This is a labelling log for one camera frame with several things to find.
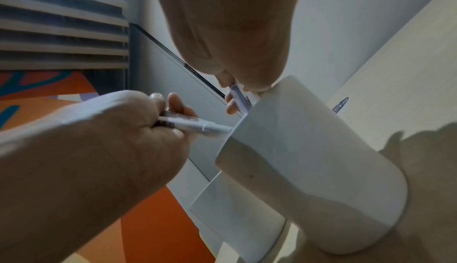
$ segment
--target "white cylindrical container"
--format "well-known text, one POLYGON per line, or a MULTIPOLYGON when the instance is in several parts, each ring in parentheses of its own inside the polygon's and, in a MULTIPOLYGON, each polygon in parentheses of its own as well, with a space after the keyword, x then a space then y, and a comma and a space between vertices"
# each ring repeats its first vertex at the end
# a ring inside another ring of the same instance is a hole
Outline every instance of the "white cylindrical container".
POLYGON ((246 263, 257 263, 268 253, 286 222, 222 172, 201 192, 190 211, 246 263))
POLYGON ((407 200, 403 173, 292 76, 235 126, 216 165, 330 253, 375 243, 407 200))

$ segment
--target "table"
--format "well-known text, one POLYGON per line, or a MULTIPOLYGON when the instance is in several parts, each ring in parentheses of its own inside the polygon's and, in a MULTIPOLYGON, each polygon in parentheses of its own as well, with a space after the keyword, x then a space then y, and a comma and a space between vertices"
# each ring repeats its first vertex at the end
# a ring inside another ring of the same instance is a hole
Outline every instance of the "table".
MULTIPOLYGON (((263 262, 457 262, 457 0, 432 0, 331 98, 338 114, 406 175, 397 226, 361 252, 317 249, 293 224, 263 262)), ((242 262, 223 244, 217 263, 242 262)))

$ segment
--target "small white cup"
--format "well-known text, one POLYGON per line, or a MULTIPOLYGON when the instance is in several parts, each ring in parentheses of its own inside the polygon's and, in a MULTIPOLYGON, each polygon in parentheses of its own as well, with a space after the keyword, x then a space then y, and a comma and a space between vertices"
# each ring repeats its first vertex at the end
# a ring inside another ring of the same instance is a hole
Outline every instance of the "small white cup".
POLYGON ((246 263, 259 262, 273 247, 286 219, 220 172, 190 212, 230 245, 246 263))
POLYGON ((407 200, 403 173, 292 76, 235 126, 216 165, 330 253, 375 243, 407 200))

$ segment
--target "skin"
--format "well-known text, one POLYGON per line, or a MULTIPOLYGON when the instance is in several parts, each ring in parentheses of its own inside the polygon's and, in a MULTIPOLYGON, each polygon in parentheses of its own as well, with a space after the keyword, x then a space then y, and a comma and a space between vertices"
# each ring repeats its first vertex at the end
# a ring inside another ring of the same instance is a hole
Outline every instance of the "skin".
MULTIPOLYGON (((221 87, 235 80, 267 90, 289 52, 297 0, 160 0, 171 37, 194 69, 215 75, 221 87)), ((227 112, 236 113, 233 102, 227 112)))
POLYGON ((2 132, 0 262, 61 262, 169 182, 194 138, 153 127, 164 109, 160 94, 120 91, 2 132))

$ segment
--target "wall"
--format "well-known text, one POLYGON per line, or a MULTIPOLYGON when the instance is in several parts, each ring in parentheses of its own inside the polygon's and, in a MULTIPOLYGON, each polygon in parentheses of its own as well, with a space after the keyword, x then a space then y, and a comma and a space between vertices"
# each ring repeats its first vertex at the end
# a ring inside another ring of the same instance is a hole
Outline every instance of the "wall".
MULTIPOLYGON (((429 1, 299 0, 284 75, 296 75, 327 101, 429 1)), ((159 1, 139 0, 138 8, 134 23, 179 55, 159 1)))

